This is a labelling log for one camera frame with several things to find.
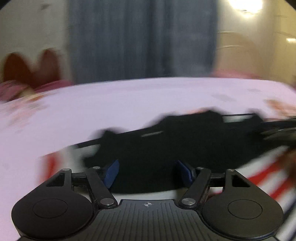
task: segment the ceiling light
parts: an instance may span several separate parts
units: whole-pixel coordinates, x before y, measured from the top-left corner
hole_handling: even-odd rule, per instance
[[[287,41],[288,41],[289,43],[292,43],[292,42],[296,42],[296,39],[295,39],[295,38],[288,38]]]
[[[228,0],[234,9],[256,14],[263,7],[263,0]]]

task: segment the wooden headboard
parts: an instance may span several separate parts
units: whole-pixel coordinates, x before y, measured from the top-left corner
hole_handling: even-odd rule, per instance
[[[20,53],[9,54],[3,66],[3,81],[17,80],[35,89],[61,79],[59,59],[53,49],[42,52],[35,69],[30,69],[29,66],[31,65]]]

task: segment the metal rivet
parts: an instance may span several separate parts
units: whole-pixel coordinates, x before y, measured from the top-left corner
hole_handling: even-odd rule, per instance
[[[114,199],[112,199],[112,198],[103,198],[103,199],[100,201],[100,203],[101,203],[102,205],[105,205],[105,206],[110,206],[110,205],[112,205],[113,203],[115,203],[115,201],[114,201]]]
[[[193,198],[184,198],[182,199],[181,203],[183,203],[186,206],[191,206],[196,203],[196,201]]]

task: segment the curtain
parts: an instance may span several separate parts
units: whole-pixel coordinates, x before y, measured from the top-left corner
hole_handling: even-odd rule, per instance
[[[74,80],[207,76],[216,7],[217,0],[70,0]]]

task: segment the white wall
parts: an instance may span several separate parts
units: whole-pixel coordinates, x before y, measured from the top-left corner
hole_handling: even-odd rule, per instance
[[[20,51],[36,63],[42,49],[54,47],[61,54],[63,76],[70,78],[67,2],[11,0],[0,10],[0,61]],[[287,83],[296,78],[296,44],[286,42],[287,36],[296,36],[296,11],[291,6],[284,0],[263,0],[263,9],[246,17],[228,0],[218,2],[218,30],[237,32],[255,44],[262,59],[263,78]]]
[[[271,79],[296,84],[296,11],[285,0],[276,0],[275,49],[271,66]]]
[[[67,0],[11,0],[0,10],[0,61],[23,53],[32,64],[43,49],[59,51],[63,77],[70,78]]]
[[[234,9],[228,0],[219,0],[218,13],[219,31],[237,32],[255,44],[263,61],[263,78],[268,78],[274,51],[276,0],[263,0],[262,10],[255,15],[246,15]]]

